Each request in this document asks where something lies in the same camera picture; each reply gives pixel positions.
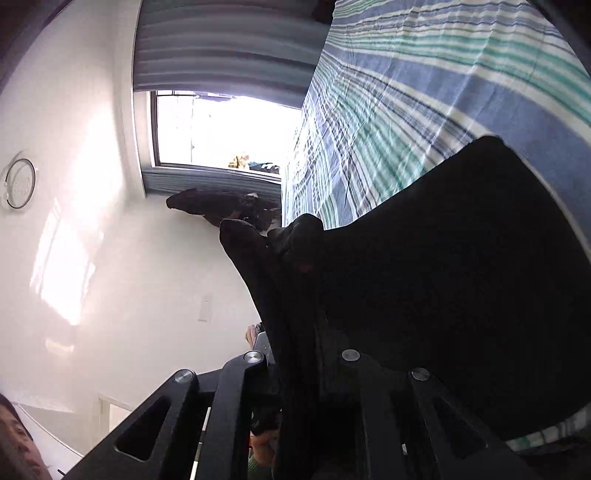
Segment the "black cloth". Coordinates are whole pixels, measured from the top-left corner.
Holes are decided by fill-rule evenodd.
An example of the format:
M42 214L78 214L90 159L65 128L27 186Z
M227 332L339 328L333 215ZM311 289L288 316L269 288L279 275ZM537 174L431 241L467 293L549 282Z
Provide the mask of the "black cloth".
M215 226L226 218L244 220L259 232L269 228L274 218L281 216L281 206L253 195L200 192L188 189L166 199L168 208L191 215L203 215Z
M278 270L256 263L270 264L264 249L258 260L233 249L230 223L233 243L222 238L226 222L220 239L275 349ZM328 324L352 348L387 368L429 369L501 439L591 400L589 260L548 191L497 138L471 143L351 225L324 231L304 215L264 242L273 261L318 273Z

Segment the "metal screw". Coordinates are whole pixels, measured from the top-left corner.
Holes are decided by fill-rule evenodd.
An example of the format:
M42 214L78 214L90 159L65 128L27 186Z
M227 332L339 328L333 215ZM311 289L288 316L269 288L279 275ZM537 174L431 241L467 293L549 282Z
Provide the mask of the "metal screw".
M343 353L340 354L343 357L343 360L346 362L356 362L361 358L361 354L357 350L353 350L352 348L347 348L347 350L343 350Z
M174 374L174 381L176 383L187 383L193 379L193 372L183 368Z
M244 360L246 360L247 364L257 364L262 361L263 358L265 358L263 354L256 350L251 350L244 354Z
M429 370L427 370L426 368L422 368L422 367L413 368L413 371L411 371L411 375L413 376L413 378L415 380L419 380L419 382L424 382L426 380L429 380L429 378L431 378L431 374L429 373Z

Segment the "blue curtain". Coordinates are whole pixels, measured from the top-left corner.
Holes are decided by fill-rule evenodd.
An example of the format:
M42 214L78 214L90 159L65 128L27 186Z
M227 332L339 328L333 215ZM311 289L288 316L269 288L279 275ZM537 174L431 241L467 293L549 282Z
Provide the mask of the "blue curtain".
M144 0L134 90L244 95L301 108L327 25L316 0Z

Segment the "white wall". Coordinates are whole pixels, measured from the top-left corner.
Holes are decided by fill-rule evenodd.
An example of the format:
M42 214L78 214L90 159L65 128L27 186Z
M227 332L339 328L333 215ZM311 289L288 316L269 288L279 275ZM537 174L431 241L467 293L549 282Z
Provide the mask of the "white wall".
M219 230L143 198L139 3L74 0L0 95L0 174L38 168L30 204L0 208L0 391L81 453L99 397L135 407L179 368L220 368L259 321Z
M177 369L214 370L248 350L246 327L260 319L217 227L149 195L114 230L80 325L100 394L136 407Z
M117 91L124 2L74 0L0 96L0 171L19 156L38 168L24 211L0 209L0 391L84 418L94 397L76 361L85 284L131 183Z

